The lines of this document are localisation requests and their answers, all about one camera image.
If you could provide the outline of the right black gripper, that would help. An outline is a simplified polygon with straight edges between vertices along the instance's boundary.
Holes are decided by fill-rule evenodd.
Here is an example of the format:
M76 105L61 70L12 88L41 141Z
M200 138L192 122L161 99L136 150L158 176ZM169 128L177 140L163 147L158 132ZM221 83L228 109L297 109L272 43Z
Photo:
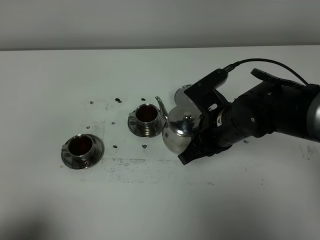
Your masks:
M202 107L202 122L186 149L178 155L183 165L218 154L253 135L253 107L240 100L219 104L209 110Z

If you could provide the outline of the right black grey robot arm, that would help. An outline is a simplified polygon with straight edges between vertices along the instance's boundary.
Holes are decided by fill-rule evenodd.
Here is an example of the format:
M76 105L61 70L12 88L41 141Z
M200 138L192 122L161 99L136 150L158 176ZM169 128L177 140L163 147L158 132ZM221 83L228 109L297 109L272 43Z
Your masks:
M223 69L211 72L185 91L201 115L190 144L178 156L183 164L219 154L248 137L273 132L320 140L319 85L303 85L259 69L251 74L260 83L233 102L218 92L228 77Z

